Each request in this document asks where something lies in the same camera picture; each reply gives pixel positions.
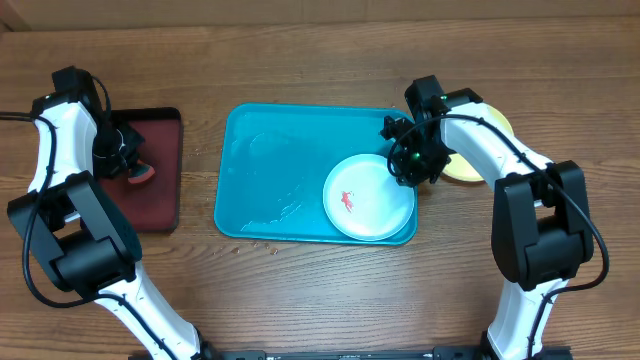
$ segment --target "red logo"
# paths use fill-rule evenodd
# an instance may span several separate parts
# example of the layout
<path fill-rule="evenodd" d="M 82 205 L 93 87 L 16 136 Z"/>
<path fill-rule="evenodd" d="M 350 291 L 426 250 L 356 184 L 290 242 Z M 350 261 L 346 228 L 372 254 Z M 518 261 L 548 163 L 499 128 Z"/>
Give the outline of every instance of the red logo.
<path fill-rule="evenodd" d="M 351 212 L 351 209 L 353 209 L 353 203 L 351 202 L 351 199 L 349 199 L 349 195 L 353 196 L 353 193 L 351 191 L 349 192 L 342 192 L 342 201 L 344 203 L 344 207 L 347 208 L 348 212 Z"/>

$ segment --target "yellow bowl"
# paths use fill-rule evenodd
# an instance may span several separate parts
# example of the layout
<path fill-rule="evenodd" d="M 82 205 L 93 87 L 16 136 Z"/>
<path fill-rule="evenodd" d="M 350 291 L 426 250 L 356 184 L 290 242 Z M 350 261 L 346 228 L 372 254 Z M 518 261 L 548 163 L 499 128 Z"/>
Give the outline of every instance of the yellow bowl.
<path fill-rule="evenodd" d="M 489 106 L 489 112 L 493 115 L 498 122 L 504 126 L 504 128 L 513 135 L 513 128 L 511 124 L 509 124 L 509 120 L 507 120 L 502 113 L 496 109 L 494 109 L 491 105 Z M 454 178 L 460 181 L 468 181 L 468 182 L 478 182 L 483 181 L 482 176 L 478 174 L 478 172 L 469 164 L 467 160 L 465 160 L 459 154 L 453 154 L 450 156 L 451 162 L 444 167 L 442 171 L 445 175 Z"/>

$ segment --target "black cable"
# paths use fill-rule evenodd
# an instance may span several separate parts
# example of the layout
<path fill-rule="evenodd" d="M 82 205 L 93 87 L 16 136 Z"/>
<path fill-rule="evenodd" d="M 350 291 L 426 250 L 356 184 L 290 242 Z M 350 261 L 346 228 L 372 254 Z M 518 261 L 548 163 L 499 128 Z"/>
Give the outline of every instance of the black cable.
<path fill-rule="evenodd" d="M 38 299 L 38 301 L 40 301 L 41 303 L 57 309 L 66 309 L 66 308 L 72 308 L 72 307 L 84 305 L 84 304 L 93 302 L 96 299 L 115 300 L 118 302 L 118 305 L 124 306 L 125 308 L 127 308 L 127 310 L 129 310 L 131 315 L 138 321 L 138 323 L 140 323 L 140 326 L 147 332 L 149 337 L 151 337 L 151 339 L 155 341 L 156 344 L 158 344 L 158 347 L 161 350 L 164 350 L 167 353 L 167 355 L 169 355 L 169 358 L 171 358 L 172 360 L 177 360 L 173 352 L 164 344 L 164 341 L 162 341 L 153 332 L 153 330 L 151 330 L 151 328 L 144 321 L 142 316 L 140 316 L 140 314 L 136 311 L 136 309 L 133 308 L 133 306 L 131 306 L 131 304 L 129 304 L 124 297 L 111 295 L 111 294 L 97 294 L 91 298 L 79 299 L 79 300 L 66 302 L 66 303 L 60 303 L 60 302 L 56 302 L 48 299 L 38 290 L 38 288 L 33 282 L 33 278 L 31 277 L 31 270 L 29 268 L 29 251 L 31 249 L 31 237 L 33 234 L 33 228 L 35 226 L 36 216 L 38 215 L 38 211 L 40 210 L 40 207 L 42 205 L 44 192 L 51 184 L 51 179 L 53 178 L 53 174 L 54 174 L 56 149 L 57 149 L 56 128 L 49 120 L 45 119 L 44 117 L 33 116 L 27 113 L 0 112 L 0 120 L 22 121 L 22 122 L 33 122 L 36 120 L 42 121 L 49 127 L 49 132 L 51 133 L 51 150 L 49 152 L 49 163 L 47 165 L 47 174 L 45 176 L 42 187 L 40 188 L 40 191 L 36 194 L 36 200 L 34 201 L 33 209 L 31 210 L 31 213 L 29 214 L 29 218 L 27 219 L 27 229 L 25 232 L 24 244 L 22 246 L 22 274 L 24 276 L 24 280 L 31 294 L 36 299 Z"/>
<path fill-rule="evenodd" d="M 549 185 L 551 185 L 553 190 L 558 195 L 560 195 L 560 197 L 562 197 L 576 211 L 576 213 L 580 216 L 580 218 L 585 222 L 587 227 L 589 227 L 589 230 L 591 230 L 591 232 L 593 233 L 593 236 L 596 239 L 596 243 L 598 244 L 598 247 L 600 248 L 600 253 L 602 254 L 602 270 L 600 271 L 600 274 L 598 275 L 598 277 L 595 280 L 593 280 L 591 282 L 588 282 L 586 284 L 569 286 L 569 287 L 564 287 L 564 288 L 560 288 L 560 289 L 555 289 L 555 290 L 549 291 L 542 298 L 542 303 L 540 304 L 540 307 L 538 308 L 538 313 L 536 314 L 533 326 L 531 328 L 531 333 L 530 333 L 529 338 L 528 338 L 529 345 L 527 347 L 527 359 L 532 359 L 533 358 L 533 354 L 532 353 L 533 353 L 533 345 L 534 345 L 535 334 L 538 331 L 538 327 L 540 326 L 540 321 L 542 320 L 542 315 L 544 314 L 544 309 L 546 308 L 547 303 L 550 303 L 551 302 L 551 298 L 556 296 L 556 295 L 558 295 L 558 294 L 562 294 L 562 293 L 566 293 L 566 292 L 588 290 L 588 289 L 592 289 L 592 288 L 600 285 L 604 281 L 604 279 L 607 277 L 607 274 L 609 273 L 609 252 L 607 251 L 607 246 L 604 243 L 604 239 L 602 238 L 602 235 L 600 234 L 600 232 L 598 231 L 596 226 L 593 224 L 591 219 L 589 219 L 589 217 L 582 211 L 582 209 L 580 209 L 578 204 L 576 204 L 575 201 L 573 201 L 573 199 L 564 191 L 564 189 L 560 185 L 558 185 L 558 183 L 556 183 L 549 176 L 549 174 L 546 173 L 546 171 L 540 169 L 533 162 L 531 162 L 531 160 L 529 160 L 527 158 L 526 154 L 520 152 L 520 150 L 511 142 L 511 140 L 509 140 L 509 138 L 505 134 L 502 133 L 502 131 L 500 131 L 497 127 L 493 126 L 492 124 L 488 123 L 487 121 L 485 121 L 483 118 L 476 118 L 476 117 L 473 117 L 473 116 L 459 115 L 459 114 L 446 114 L 446 115 L 442 115 L 442 116 L 433 117 L 433 118 L 424 120 L 424 121 L 422 121 L 422 122 L 420 122 L 418 124 L 413 125 L 406 133 L 402 134 L 402 136 L 400 136 L 396 140 L 396 142 L 393 143 L 393 145 L 391 146 L 391 149 L 389 150 L 389 156 L 387 157 L 387 168 L 388 168 L 389 172 L 393 176 L 401 175 L 401 174 L 398 174 L 395 171 L 393 171 L 392 166 L 391 166 L 392 165 L 392 163 L 391 163 L 392 162 L 392 160 L 391 160 L 392 155 L 394 154 L 395 149 L 396 149 L 396 147 L 398 146 L 398 144 L 400 143 L 401 140 L 403 140 L 411 132 L 413 132 L 414 130 L 416 130 L 416 129 L 422 127 L 422 126 L 434 123 L 436 121 L 447 120 L 447 119 L 457 119 L 457 120 L 472 121 L 472 122 L 475 122 L 475 123 L 477 123 L 479 125 L 485 126 L 489 130 L 491 130 L 494 134 L 496 134 L 498 136 L 498 138 L 500 138 L 500 140 L 502 140 L 502 142 L 505 145 L 507 145 L 507 147 L 511 151 L 514 152 L 514 154 L 518 157 L 518 159 L 520 161 L 522 161 L 525 165 L 527 165 L 529 168 L 531 168 L 531 170 L 533 170 L 536 174 L 542 176 L 544 178 L 544 180 L 547 181 L 547 183 Z"/>
<path fill-rule="evenodd" d="M 106 86 L 104 86 L 102 81 L 100 81 L 100 79 L 98 79 L 97 77 L 91 75 L 91 78 L 95 80 L 95 82 L 97 82 L 98 85 L 100 85 L 100 87 L 102 88 L 102 92 L 104 92 L 105 110 L 104 110 L 103 116 L 105 121 L 109 121 L 111 120 L 111 99 L 109 99 L 109 93 L 107 92 L 107 88 Z"/>

